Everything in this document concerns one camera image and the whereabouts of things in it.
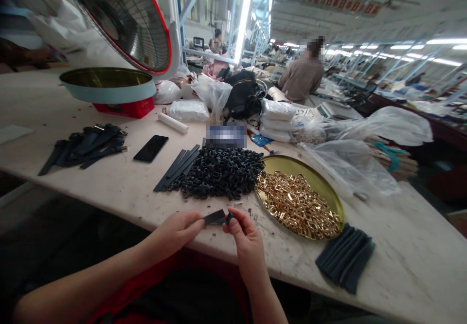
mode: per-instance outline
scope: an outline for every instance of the white paper roll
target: white paper roll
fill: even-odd
[[[158,114],[159,121],[164,122],[165,124],[171,126],[172,128],[175,128],[177,131],[187,134],[188,133],[188,126],[183,124],[180,121],[177,121],[176,119],[173,119],[170,116],[167,116],[166,114],[159,113]]]

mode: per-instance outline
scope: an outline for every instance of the brown shirt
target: brown shirt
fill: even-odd
[[[282,74],[277,84],[287,99],[304,101],[321,84],[324,67],[318,59],[308,59],[302,56],[293,61]]]

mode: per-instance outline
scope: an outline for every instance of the table surface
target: table surface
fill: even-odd
[[[18,125],[34,133],[0,145],[0,169],[72,196],[148,230],[175,211],[196,209],[203,215],[232,205],[226,198],[184,201],[179,192],[154,193],[181,149],[201,144],[205,124],[189,124],[182,135],[157,121],[157,106],[141,120],[98,113],[72,98],[59,85],[64,69],[10,73],[0,76],[0,126]],[[113,123],[128,132],[128,152],[107,157],[87,170],[54,167],[37,174],[56,140],[95,123]],[[170,140],[151,164],[132,157],[155,134]],[[273,142],[270,149],[298,157],[295,147]],[[264,151],[248,140],[248,148]],[[325,242],[312,242],[278,228],[259,206],[255,195],[243,197],[262,233],[272,277],[399,321],[465,323],[467,318],[467,242],[413,188],[385,199],[342,199],[346,220],[373,237],[376,249],[356,296],[335,287],[314,261]],[[203,230],[189,245],[205,254],[237,263],[232,236],[220,227]]]

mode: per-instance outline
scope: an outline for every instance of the scale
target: scale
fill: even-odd
[[[352,107],[339,103],[323,102],[316,108],[320,114],[332,120],[354,120],[363,118]]]

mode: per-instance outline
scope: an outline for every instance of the black bag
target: black bag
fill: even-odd
[[[226,108],[229,109],[226,121],[231,117],[236,120],[247,119],[261,112],[261,100],[270,98],[256,83],[254,73],[242,70],[224,80],[232,86]]]

